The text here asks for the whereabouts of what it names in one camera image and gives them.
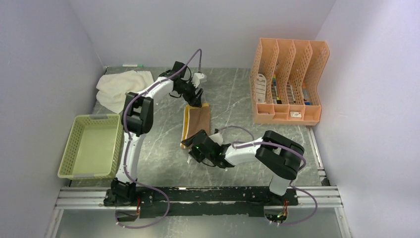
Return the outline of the yellow brown bear towel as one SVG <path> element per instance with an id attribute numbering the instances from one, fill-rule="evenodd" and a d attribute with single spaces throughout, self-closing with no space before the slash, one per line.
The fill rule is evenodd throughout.
<path id="1" fill-rule="evenodd" d="M 181 141 L 190 138 L 200 130 L 210 133 L 210 106 L 202 103 L 200 108 L 186 105 L 183 114 Z"/>

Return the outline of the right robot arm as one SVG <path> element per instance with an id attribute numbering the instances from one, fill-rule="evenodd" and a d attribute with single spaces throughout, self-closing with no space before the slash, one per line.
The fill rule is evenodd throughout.
<path id="1" fill-rule="evenodd" d="M 181 144 L 198 163 L 209 160 L 221 169 L 256 161 L 264 164 L 273 172 L 267 192 L 272 205 L 280 205 L 286 199 L 289 184 L 306 165 L 303 146 L 272 130 L 253 141 L 230 144 L 220 144 L 201 130 L 182 140 Z"/>

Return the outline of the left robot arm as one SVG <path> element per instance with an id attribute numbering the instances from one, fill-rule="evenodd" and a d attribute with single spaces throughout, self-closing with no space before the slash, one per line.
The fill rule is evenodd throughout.
<path id="1" fill-rule="evenodd" d="M 137 93 L 129 92 L 121 116 L 123 126 L 123 153 L 115 178 L 106 192 L 105 206 L 131 206 L 138 202 L 136 189 L 140 187 L 137 178 L 138 162 L 142 144 L 154 123 L 154 105 L 171 92 L 176 92 L 188 105 L 200 107 L 203 90 L 200 86 L 207 77 L 201 71 L 190 73 L 184 79 L 189 67 L 179 61 L 171 70 L 161 73 L 155 82 Z"/>

